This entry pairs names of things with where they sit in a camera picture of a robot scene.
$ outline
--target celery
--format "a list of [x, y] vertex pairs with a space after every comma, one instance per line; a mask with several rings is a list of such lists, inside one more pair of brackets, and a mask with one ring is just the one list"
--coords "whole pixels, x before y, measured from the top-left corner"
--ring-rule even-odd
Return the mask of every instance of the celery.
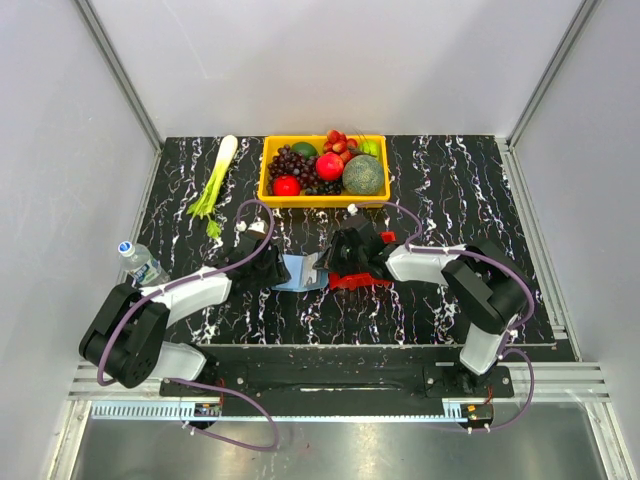
[[220, 143], [220, 149], [218, 150], [218, 156], [216, 157], [216, 164], [211, 172], [211, 177], [204, 187], [200, 198], [193, 203], [187, 210], [187, 214], [199, 217], [200, 219], [205, 216], [209, 219], [207, 224], [207, 235], [211, 238], [218, 238], [221, 233], [220, 225], [213, 219], [212, 214], [216, 205], [216, 200], [220, 194], [220, 187], [224, 177], [229, 170], [231, 160], [238, 150], [238, 139], [233, 135], [227, 135], [222, 139]]

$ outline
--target white arm segment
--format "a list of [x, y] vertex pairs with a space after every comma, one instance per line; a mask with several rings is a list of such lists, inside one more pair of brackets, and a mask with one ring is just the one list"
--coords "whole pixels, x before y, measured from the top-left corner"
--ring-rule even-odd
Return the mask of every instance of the white arm segment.
[[455, 247], [438, 248], [442, 254], [411, 253], [404, 245], [396, 248], [387, 260], [387, 268], [393, 278], [400, 282], [418, 280], [422, 282], [437, 283], [446, 285], [447, 282], [442, 276], [442, 269], [459, 255], [446, 255], [449, 249], [464, 250], [466, 245], [456, 245]]
[[[215, 268], [212, 267], [203, 267], [196, 273], [205, 274], [214, 270]], [[144, 287], [140, 291], [142, 295], [148, 295], [162, 287], [163, 285]], [[176, 287], [157, 296], [153, 301], [164, 303], [169, 308], [168, 327], [181, 318], [188, 317], [209, 305], [225, 302], [230, 290], [231, 280], [226, 275], [220, 274]], [[205, 356], [195, 348], [184, 343], [163, 342], [158, 363], [149, 377], [194, 380], [200, 375], [205, 363]]]
[[[518, 315], [514, 315], [509, 321], [511, 325]], [[509, 335], [509, 327], [500, 335], [492, 335], [480, 330], [473, 323], [469, 326], [467, 341], [460, 352], [460, 363], [476, 375], [486, 373], [495, 363], [498, 356], [498, 348], [502, 338]]]
[[[213, 267], [203, 267], [196, 274], [205, 274], [214, 271]], [[161, 289], [164, 285], [157, 287], [144, 287], [140, 291], [142, 295]], [[226, 275], [214, 275], [203, 278], [185, 285], [176, 287], [153, 299], [156, 303], [164, 303], [171, 311], [169, 314], [169, 325], [174, 324], [181, 318], [187, 317], [198, 310], [202, 310], [209, 305], [218, 305], [227, 300], [231, 291], [231, 280]]]

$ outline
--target water bottle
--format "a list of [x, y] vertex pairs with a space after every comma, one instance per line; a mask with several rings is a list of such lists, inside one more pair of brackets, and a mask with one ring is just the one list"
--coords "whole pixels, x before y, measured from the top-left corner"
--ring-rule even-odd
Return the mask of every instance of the water bottle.
[[133, 279], [143, 287], [162, 285], [171, 280], [144, 245], [122, 242], [118, 246], [120, 265]]

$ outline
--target metal floor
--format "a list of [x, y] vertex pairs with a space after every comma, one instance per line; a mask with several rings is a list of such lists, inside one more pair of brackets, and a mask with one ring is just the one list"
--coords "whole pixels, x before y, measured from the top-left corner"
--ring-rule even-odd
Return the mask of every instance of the metal floor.
[[[514, 405], [498, 405], [498, 422]], [[217, 433], [267, 444], [265, 423], [220, 423]], [[256, 453], [179, 424], [90, 420], [75, 480], [576, 479], [606, 478], [585, 410], [534, 405], [491, 435], [444, 433], [427, 424], [281, 424], [277, 453]]]

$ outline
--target black marble table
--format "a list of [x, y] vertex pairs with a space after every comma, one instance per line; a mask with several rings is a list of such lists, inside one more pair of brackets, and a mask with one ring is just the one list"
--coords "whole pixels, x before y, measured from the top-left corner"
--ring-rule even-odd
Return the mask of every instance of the black marble table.
[[[172, 278], [215, 263], [236, 238], [238, 206], [255, 198], [263, 138], [239, 138], [238, 153], [216, 205], [220, 239], [206, 235], [206, 221], [187, 215], [215, 163], [220, 137], [167, 139], [147, 204], [139, 242], [147, 245]], [[423, 219], [423, 245], [455, 245], [489, 237], [535, 285], [537, 310], [518, 342], [553, 343], [525, 237], [498, 147], [489, 136], [389, 136], [391, 201]], [[274, 241], [284, 253], [322, 251], [344, 209], [277, 209]], [[370, 210], [380, 231], [399, 240], [414, 225], [396, 211]], [[255, 211], [245, 215], [250, 221]], [[464, 323], [446, 287], [417, 282], [349, 291], [246, 291], [176, 323], [175, 342], [212, 344], [443, 344], [456, 343]]]

